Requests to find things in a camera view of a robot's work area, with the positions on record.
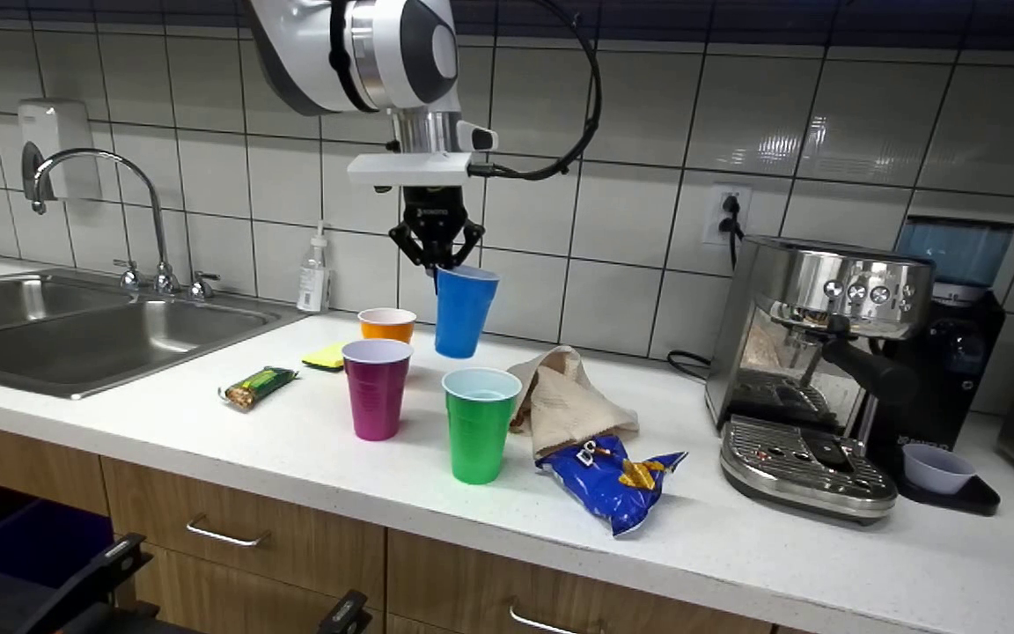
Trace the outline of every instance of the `power socket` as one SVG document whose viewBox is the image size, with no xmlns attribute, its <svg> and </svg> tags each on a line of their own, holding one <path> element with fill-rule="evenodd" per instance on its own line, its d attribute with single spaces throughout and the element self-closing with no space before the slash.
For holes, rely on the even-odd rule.
<svg viewBox="0 0 1014 634">
<path fill-rule="evenodd" d="M 717 226 L 728 219 L 724 201 L 740 201 L 740 226 L 751 229 L 751 185 L 713 185 L 704 198 L 704 250 L 728 250 L 728 236 Z"/>
</svg>

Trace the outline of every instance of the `plastic cup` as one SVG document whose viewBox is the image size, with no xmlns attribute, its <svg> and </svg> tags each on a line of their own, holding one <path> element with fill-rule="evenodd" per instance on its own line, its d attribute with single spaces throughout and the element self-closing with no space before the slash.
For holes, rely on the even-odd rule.
<svg viewBox="0 0 1014 634">
<path fill-rule="evenodd" d="M 461 481 L 494 481 L 503 472 L 506 421 L 521 390 L 518 377 L 501 368 L 452 368 L 440 387 L 452 475 Z"/>
<path fill-rule="evenodd" d="M 392 337 L 342 344 L 356 437 L 389 441 L 398 434 L 410 357 L 412 347 Z"/>
<path fill-rule="evenodd" d="M 412 337 L 412 323 L 415 323 L 415 314 L 412 314 L 412 310 L 396 310 L 396 305 L 361 310 L 361 331 L 364 331 L 364 337 L 410 341 L 410 337 Z"/>
<path fill-rule="evenodd" d="M 477 357 L 486 310 L 501 278 L 478 269 L 437 272 L 437 351 L 452 359 Z"/>
</svg>

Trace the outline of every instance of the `orange cup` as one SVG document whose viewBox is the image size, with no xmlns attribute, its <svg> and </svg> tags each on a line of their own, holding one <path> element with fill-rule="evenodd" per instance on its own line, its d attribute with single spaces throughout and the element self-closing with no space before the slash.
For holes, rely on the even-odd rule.
<svg viewBox="0 0 1014 634">
<path fill-rule="evenodd" d="M 361 326 L 364 337 L 412 337 L 415 314 L 412 310 L 396 310 L 396 305 L 377 305 L 377 310 L 361 310 Z"/>
</svg>

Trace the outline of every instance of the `white countertop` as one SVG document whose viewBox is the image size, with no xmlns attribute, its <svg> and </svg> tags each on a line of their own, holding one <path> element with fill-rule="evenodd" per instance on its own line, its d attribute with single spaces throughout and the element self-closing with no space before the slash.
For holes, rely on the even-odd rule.
<svg viewBox="0 0 1014 634">
<path fill-rule="evenodd" d="M 740 495 L 717 472 L 697 380 L 589 357 L 589 377 L 640 417 L 635 459 L 690 452 L 643 533 L 613 540 L 534 475 L 527 437 L 512 437 L 494 487 L 446 472 L 440 372 L 544 347 L 486 341 L 452 364 L 415 331 L 402 434 L 364 445 L 346 377 L 298 366 L 350 337 L 356 323 L 305 316 L 86 401 L 0 387 L 0 431 L 803 630 L 1014 630 L 1014 467 L 992 453 L 988 419 L 973 419 L 963 453 L 1001 491 L 997 519 L 898 500 L 858 529 Z M 250 417 L 227 408 L 215 390 L 261 366 L 296 366 L 303 380 Z"/>
</svg>

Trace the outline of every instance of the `kitchen sink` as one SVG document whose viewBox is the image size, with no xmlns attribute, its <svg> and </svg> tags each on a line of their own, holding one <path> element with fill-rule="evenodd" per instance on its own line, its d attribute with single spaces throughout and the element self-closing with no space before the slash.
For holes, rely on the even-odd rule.
<svg viewBox="0 0 1014 634">
<path fill-rule="evenodd" d="M 261 336 L 280 305 L 136 300 L 0 326 L 0 384 L 86 399 L 142 372 Z"/>
<path fill-rule="evenodd" d="M 52 272 L 0 278 L 0 326 L 123 304 L 131 300 L 126 293 L 116 290 L 116 282 L 52 275 Z"/>
</svg>

